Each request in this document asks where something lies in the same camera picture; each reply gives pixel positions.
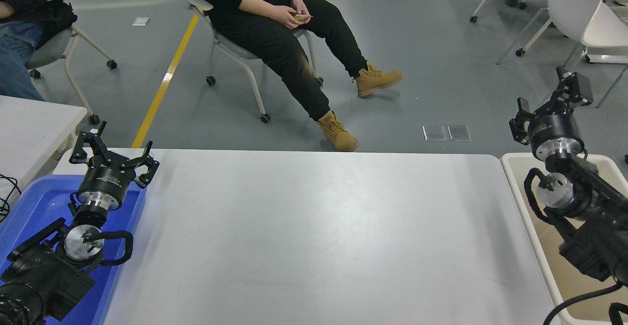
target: chair wheel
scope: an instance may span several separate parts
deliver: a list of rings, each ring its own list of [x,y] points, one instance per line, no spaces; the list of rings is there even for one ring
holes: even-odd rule
[[[89,123],[92,125],[96,125],[99,124],[101,122],[101,119],[98,115],[96,114],[92,114],[89,116]]]

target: beige plastic tray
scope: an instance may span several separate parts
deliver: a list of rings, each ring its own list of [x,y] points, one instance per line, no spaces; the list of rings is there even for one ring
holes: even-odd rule
[[[628,196],[628,184],[615,162],[601,155],[589,155],[587,160],[597,165],[600,170],[600,177],[619,192]],[[563,242],[563,239],[556,229],[534,215],[525,197],[523,182],[531,168],[539,168],[547,174],[543,162],[537,160],[531,153],[507,153],[500,161],[504,167],[554,305],[559,305],[563,300],[574,296],[614,285],[615,282],[611,278],[605,282],[599,282],[594,278],[579,273],[563,256],[559,255],[558,247]],[[539,180],[536,178],[532,183],[532,191],[535,193],[538,182]],[[570,222],[573,222],[576,227],[581,225],[581,222],[578,223],[576,220],[570,220]],[[610,325],[608,307],[612,302],[628,303],[628,290],[626,287],[606,296],[576,303],[558,315],[564,325]]]

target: robotic arm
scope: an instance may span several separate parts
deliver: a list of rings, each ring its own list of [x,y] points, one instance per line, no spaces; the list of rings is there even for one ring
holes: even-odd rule
[[[510,121],[513,139],[530,144],[534,157],[545,162],[550,173],[530,170],[525,194],[535,215],[563,238],[560,255],[584,275],[600,281],[612,276],[619,289],[628,285],[628,198],[599,177],[597,167],[586,160],[573,112],[593,102],[588,82],[564,68],[556,70],[560,82],[550,100],[531,112],[527,101],[519,98],[519,112]],[[536,195],[535,177],[541,180]],[[545,214],[537,200],[545,205]],[[568,218],[584,224],[576,228]]]
[[[70,226],[58,218],[7,256],[11,265],[0,275],[0,325],[43,325],[47,317],[61,321],[94,285],[89,275],[96,267],[120,265],[131,257],[131,233],[101,229],[109,211],[122,206],[130,183],[145,188],[159,162],[149,154],[150,141],[136,159],[108,151],[101,140],[105,125],[96,133],[81,132],[72,151],[70,163],[87,164],[88,170],[70,195]],[[89,160],[86,144],[94,153]],[[137,176],[140,166],[147,171]],[[105,260],[105,241],[119,238],[124,239],[124,256]]]

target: yellow floor line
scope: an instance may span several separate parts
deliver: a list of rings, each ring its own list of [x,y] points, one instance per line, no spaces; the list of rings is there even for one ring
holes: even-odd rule
[[[144,117],[142,126],[140,126],[139,131],[137,131],[137,135],[135,136],[135,140],[133,140],[133,144],[131,146],[132,148],[142,147],[144,139],[146,138],[146,134],[148,133],[148,129],[153,123],[155,114],[157,114],[157,110],[159,109],[161,100],[163,99],[163,96],[166,94],[166,90],[168,90],[168,86],[170,85],[170,80],[172,79],[172,76],[175,74],[175,70],[177,69],[177,66],[179,65],[179,61],[181,57],[183,56],[183,52],[188,46],[188,41],[190,41],[190,37],[192,33],[194,32],[194,28],[196,27],[197,21],[198,21],[198,16],[194,15],[190,21],[190,24],[188,25],[188,29],[185,31],[185,34],[183,35],[183,39],[181,39],[181,43],[179,44],[179,47],[177,48],[177,52],[175,52],[175,57],[172,58],[172,62],[170,63],[170,66],[168,67],[168,72],[166,72],[166,75],[164,75],[163,80],[161,81],[161,85],[159,86],[159,90],[157,91],[157,94],[155,95],[155,98],[153,99],[153,103],[151,104],[151,107],[148,108],[148,112],[146,113],[146,116]]]

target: blue plastic tray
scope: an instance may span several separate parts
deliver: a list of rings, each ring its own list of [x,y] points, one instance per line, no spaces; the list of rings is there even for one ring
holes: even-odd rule
[[[33,180],[27,186],[7,219],[0,224],[0,262],[2,262],[0,273],[10,265],[6,256],[24,240],[59,217],[65,218],[66,225],[72,222],[72,214],[68,208],[70,194],[79,188],[83,178],[83,175],[47,175]],[[146,190],[131,184],[122,207],[109,213],[103,231],[133,232],[144,206],[145,194]],[[119,240],[107,241],[103,252],[108,260],[120,258],[124,255],[124,243]],[[97,267],[90,274],[96,284],[87,295],[63,321],[46,318],[46,324],[101,325],[112,296],[118,269],[119,266]]]

